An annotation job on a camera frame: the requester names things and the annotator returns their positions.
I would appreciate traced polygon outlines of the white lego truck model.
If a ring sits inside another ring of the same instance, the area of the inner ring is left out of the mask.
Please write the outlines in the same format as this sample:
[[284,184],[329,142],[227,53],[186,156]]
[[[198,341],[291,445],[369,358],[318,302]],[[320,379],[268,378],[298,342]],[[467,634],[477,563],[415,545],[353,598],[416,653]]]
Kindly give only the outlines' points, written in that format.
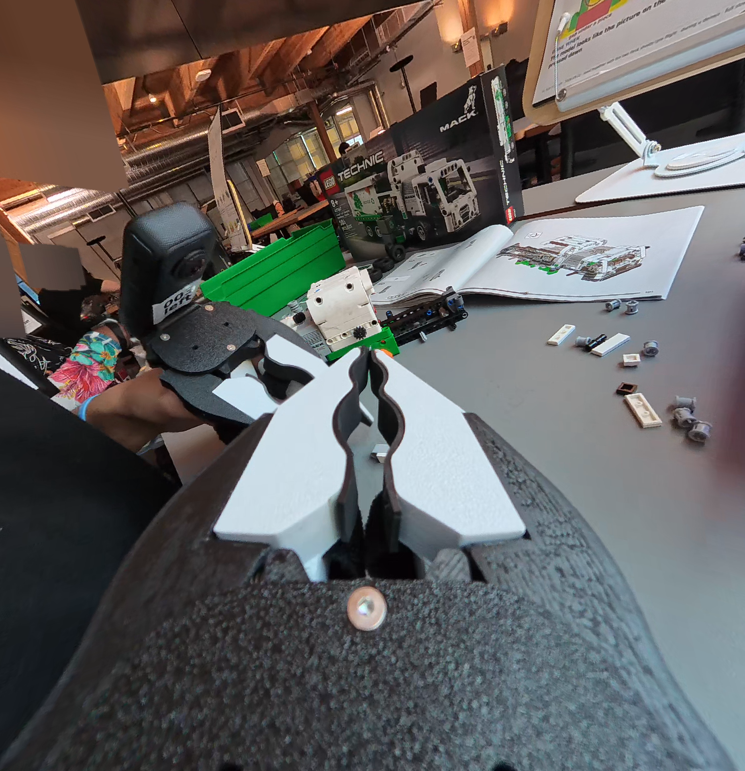
[[311,284],[305,302],[291,302],[290,314],[281,323],[299,333],[327,362],[359,346],[396,356],[398,343],[377,317],[374,293],[366,267],[347,267]]

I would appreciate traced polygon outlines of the scattered small lego pieces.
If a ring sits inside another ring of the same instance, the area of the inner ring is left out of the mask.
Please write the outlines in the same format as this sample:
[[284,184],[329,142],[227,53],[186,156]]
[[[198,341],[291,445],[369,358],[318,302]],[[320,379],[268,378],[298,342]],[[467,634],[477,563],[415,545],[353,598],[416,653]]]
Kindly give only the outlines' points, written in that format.
[[[745,261],[745,236],[739,246],[741,261]],[[629,341],[628,335],[616,334],[608,338],[606,335],[597,337],[580,336],[575,340],[579,349],[592,355],[606,355],[621,347]],[[641,360],[656,356],[659,346],[656,341],[644,343],[640,354],[625,354],[622,366],[626,369],[634,368]],[[617,396],[623,398],[628,410],[643,429],[660,427],[662,420],[650,402],[637,390],[637,385],[622,382],[615,391]],[[686,431],[687,438],[696,443],[706,443],[712,435],[712,423],[698,418],[695,414],[697,400],[695,397],[676,395],[671,404],[671,420],[678,429]]]

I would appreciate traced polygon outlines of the wooden document stand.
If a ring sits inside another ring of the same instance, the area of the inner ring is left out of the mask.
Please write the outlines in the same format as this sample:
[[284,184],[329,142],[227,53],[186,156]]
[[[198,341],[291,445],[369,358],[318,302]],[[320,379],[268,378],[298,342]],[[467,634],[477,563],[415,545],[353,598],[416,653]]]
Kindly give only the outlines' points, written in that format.
[[566,102],[566,91],[562,90],[549,100],[535,103],[534,93],[541,73],[554,4],[555,1],[538,3],[523,89],[523,111],[526,118],[539,125],[554,124],[596,110],[600,119],[610,125],[637,156],[636,160],[608,179],[578,196],[578,204],[745,186],[745,131],[720,140],[663,150],[658,142],[647,138],[619,103],[621,98],[635,97],[741,59],[745,57],[745,45],[727,54],[714,55],[697,65],[686,66],[666,76],[594,100]]
[[223,162],[221,109],[217,109],[207,133],[210,176],[216,207],[232,252],[250,252],[252,239],[243,220],[237,193],[229,185]]

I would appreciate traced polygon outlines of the open instruction booklet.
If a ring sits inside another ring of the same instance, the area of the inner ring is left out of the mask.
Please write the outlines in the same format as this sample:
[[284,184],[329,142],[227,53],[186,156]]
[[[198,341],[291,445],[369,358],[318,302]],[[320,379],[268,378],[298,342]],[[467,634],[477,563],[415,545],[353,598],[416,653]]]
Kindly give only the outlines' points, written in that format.
[[543,302],[665,300],[704,207],[633,217],[494,224],[466,240],[417,251],[375,285],[378,307],[486,294]]

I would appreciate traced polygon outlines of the pile of black tyres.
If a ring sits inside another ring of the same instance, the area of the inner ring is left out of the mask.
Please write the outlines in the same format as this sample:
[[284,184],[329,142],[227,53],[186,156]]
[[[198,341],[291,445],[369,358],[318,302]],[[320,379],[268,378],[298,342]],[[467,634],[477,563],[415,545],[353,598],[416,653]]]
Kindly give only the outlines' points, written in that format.
[[406,246],[400,243],[388,243],[384,245],[384,252],[384,254],[378,256],[370,264],[365,266],[373,282],[381,280],[384,275],[388,274],[395,267],[404,262],[407,256]]

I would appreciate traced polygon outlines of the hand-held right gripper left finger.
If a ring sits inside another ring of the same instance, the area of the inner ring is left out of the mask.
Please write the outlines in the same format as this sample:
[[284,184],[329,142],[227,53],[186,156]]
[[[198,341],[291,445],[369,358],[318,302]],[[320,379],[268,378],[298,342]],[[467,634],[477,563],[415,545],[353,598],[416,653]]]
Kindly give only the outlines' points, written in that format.
[[366,347],[353,349],[271,416],[214,535],[291,550],[312,581],[364,575],[348,439],[361,422],[368,356]]

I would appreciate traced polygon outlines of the printed instruction sheet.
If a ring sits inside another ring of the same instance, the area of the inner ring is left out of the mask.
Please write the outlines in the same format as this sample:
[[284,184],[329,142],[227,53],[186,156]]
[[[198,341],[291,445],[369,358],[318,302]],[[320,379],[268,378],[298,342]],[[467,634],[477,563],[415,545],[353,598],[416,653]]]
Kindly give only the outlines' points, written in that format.
[[745,1],[555,2],[535,103],[612,95],[745,45]]

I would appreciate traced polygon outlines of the green plastic bin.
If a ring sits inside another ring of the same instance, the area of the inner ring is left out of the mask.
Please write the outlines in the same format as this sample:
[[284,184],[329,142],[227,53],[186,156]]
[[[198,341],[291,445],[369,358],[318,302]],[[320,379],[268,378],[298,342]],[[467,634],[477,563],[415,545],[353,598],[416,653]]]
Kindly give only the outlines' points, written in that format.
[[280,238],[213,276],[201,284],[201,292],[207,300],[271,316],[306,294],[311,284],[343,269],[335,228],[325,220]]

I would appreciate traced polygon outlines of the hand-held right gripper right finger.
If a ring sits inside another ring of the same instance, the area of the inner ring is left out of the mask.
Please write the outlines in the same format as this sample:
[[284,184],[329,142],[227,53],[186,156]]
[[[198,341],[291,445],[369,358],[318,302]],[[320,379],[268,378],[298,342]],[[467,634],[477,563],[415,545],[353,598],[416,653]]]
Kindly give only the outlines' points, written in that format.
[[526,526],[467,413],[374,353],[378,431],[388,445],[374,524],[384,549],[425,561],[444,549],[520,539]]

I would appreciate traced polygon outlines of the dark lego set box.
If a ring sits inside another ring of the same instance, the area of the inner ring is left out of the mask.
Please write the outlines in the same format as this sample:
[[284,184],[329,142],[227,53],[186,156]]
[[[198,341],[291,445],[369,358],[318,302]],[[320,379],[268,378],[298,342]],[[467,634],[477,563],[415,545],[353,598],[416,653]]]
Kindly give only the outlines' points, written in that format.
[[499,66],[321,168],[356,261],[461,241],[524,212],[506,70]]

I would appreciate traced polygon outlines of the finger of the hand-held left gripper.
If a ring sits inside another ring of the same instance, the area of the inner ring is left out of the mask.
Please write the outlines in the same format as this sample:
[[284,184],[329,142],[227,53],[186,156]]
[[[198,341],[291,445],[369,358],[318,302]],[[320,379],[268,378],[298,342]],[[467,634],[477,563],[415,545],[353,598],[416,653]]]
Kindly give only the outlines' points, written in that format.
[[291,382],[304,386],[329,368],[322,357],[283,335],[263,340],[262,348],[261,381],[265,386],[289,386]]
[[278,410],[278,401],[271,397],[261,380],[251,375],[224,379],[212,394],[237,410],[241,417],[236,420],[244,426]]

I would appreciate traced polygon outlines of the person's left hand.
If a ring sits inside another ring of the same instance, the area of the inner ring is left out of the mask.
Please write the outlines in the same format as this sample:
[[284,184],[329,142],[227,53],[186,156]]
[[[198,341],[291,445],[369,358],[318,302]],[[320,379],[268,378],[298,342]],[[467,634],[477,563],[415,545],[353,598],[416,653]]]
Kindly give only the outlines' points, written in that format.
[[104,391],[95,402],[96,418],[88,424],[135,453],[166,432],[204,425],[163,383],[162,374],[162,369],[151,369]]

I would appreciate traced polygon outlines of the black lego chassis frame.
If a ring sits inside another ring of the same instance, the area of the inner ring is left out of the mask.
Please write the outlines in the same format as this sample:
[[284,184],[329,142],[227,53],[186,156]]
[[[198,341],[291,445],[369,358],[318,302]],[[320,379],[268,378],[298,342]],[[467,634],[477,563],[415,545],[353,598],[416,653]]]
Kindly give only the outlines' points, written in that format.
[[458,322],[467,316],[462,294],[448,286],[437,298],[430,298],[397,314],[387,312],[381,325],[392,333],[397,346],[402,346],[416,340],[425,342],[429,334],[441,328],[455,330]]

